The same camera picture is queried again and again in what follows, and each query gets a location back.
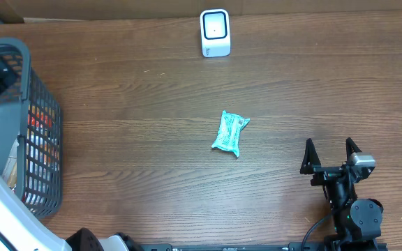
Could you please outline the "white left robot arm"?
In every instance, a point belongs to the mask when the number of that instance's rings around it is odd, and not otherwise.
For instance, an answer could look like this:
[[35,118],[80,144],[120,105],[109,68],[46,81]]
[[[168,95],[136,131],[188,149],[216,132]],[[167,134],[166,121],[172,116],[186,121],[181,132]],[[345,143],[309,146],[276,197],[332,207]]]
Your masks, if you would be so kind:
[[123,233],[60,238],[42,224],[62,203],[62,117],[26,45],[0,39],[0,250],[137,250]]

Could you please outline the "teal snack packet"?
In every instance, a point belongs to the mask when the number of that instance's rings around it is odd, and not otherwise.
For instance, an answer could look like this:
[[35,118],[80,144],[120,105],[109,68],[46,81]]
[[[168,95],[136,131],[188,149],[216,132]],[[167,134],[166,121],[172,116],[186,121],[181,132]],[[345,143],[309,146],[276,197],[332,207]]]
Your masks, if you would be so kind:
[[217,137],[211,145],[213,149],[232,152],[238,158],[240,156],[239,138],[241,131],[248,125],[250,119],[222,111]]

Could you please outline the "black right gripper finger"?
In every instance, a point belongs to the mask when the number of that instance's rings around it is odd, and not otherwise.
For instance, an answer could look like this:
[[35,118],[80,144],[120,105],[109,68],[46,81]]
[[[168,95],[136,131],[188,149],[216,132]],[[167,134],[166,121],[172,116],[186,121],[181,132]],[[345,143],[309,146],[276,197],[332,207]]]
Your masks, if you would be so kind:
[[305,154],[300,167],[300,174],[314,174],[316,168],[321,168],[321,162],[315,149],[313,140],[306,140]]
[[359,161],[359,154],[362,152],[360,148],[354,143],[351,137],[345,141],[347,163],[356,164]]

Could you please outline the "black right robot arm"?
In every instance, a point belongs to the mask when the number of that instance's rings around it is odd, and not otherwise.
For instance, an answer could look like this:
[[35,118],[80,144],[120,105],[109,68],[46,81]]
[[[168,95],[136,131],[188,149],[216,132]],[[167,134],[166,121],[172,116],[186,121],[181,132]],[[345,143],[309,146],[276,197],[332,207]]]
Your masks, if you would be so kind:
[[375,169],[375,158],[363,152],[351,138],[345,141],[346,161],[340,166],[323,167],[312,139],[306,140],[299,173],[311,175],[311,185],[320,186],[331,212],[305,234],[304,249],[311,233],[324,221],[334,221],[335,234],[324,237],[322,250],[384,250],[379,244],[383,205],[376,199],[360,199],[355,184],[367,179]]

